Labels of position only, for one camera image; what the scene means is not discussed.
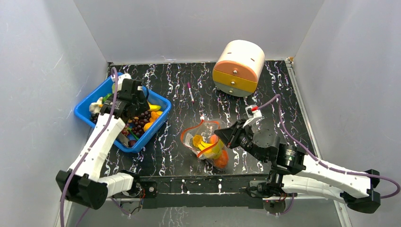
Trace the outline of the peach fruit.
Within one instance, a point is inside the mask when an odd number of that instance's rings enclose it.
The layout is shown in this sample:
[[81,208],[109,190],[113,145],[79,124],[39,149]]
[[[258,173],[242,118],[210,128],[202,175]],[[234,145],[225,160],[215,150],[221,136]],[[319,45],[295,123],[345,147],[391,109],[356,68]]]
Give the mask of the peach fruit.
[[209,143],[211,143],[211,144],[218,143],[218,141],[219,141],[219,137],[217,135],[215,135],[215,134],[211,135],[210,138],[209,138]]

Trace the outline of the single yellow banana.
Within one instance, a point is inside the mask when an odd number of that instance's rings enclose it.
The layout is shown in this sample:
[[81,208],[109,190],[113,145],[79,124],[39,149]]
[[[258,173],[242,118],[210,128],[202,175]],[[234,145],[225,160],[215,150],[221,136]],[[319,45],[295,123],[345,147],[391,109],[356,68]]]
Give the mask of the single yellow banana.
[[161,110],[161,106],[159,105],[153,105],[150,102],[148,102],[148,106],[149,106],[149,111],[150,112],[157,112]]

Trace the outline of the yellow banana bunch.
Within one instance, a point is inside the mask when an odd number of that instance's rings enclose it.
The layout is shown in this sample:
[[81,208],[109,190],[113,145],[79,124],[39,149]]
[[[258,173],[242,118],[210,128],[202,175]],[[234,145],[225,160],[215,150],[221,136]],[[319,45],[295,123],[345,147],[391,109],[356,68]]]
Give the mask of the yellow banana bunch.
[[197,157],[203,159],[218,158],[224,148],[224,144],[220,139],[215,144],[206,143],[201,135],[195,135],[192,138],[192,144],[199,151]]

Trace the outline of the clear zip top bag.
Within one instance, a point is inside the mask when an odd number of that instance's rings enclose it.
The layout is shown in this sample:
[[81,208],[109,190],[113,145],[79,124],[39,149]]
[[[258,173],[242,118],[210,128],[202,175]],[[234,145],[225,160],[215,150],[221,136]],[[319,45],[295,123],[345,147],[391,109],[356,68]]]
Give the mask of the clear zip top bag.
[[214,131],[226,126],[221,119],[202,120],[196,126],[185,129],[180,139],[198,159],[206,160],[215,168],[222,170],[228,165],[228,152],[225,144]]

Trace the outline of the orange tangerine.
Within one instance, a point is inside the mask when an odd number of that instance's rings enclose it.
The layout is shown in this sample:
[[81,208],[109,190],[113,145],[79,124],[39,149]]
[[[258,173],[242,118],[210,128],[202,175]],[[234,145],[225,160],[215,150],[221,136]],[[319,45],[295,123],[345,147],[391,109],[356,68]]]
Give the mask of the orange tangerine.
[[216,168],[224,169],[229,161],[228,153],[225,150],[222,150],[222,154],[213,160],[213,165]]

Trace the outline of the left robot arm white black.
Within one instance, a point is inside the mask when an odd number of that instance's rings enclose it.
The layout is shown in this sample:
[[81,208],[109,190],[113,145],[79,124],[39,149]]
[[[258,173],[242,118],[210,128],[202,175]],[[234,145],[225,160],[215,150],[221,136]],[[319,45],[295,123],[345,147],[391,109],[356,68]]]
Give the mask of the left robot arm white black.
[[56,175],[61,202],[69,200],[97,210],[118,193],[136,197],[143,191],[139,177],[129,171],[100,177],[115,140],[128,128],[130,120],[149,109],[148,92],[143,91],[141,81],[120,76],[113,77],[112,83],[110,97],[100,97],[88,106],[89,116],[96,124],[80,155],[67,171],[60,170]]

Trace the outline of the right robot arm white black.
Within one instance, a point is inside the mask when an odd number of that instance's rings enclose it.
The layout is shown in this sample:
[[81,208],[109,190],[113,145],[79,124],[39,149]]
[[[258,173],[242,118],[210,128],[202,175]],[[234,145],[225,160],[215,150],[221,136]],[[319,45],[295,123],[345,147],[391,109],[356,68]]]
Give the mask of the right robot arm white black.
[[380,182],[373,169],[357,175],[349,170],[335,171],[335,166],[315,161],[295,146],[280,142],[270,130],[253,132],[245,120],[214,131],[228,148],[241,147],[257,160],[271,163],[267,180],[249,182],[246,192],[252,197],[269,198],[281,194],[309,194],[338,201],[348,208],[372,214],[381,205],[380,193],[375,187]]

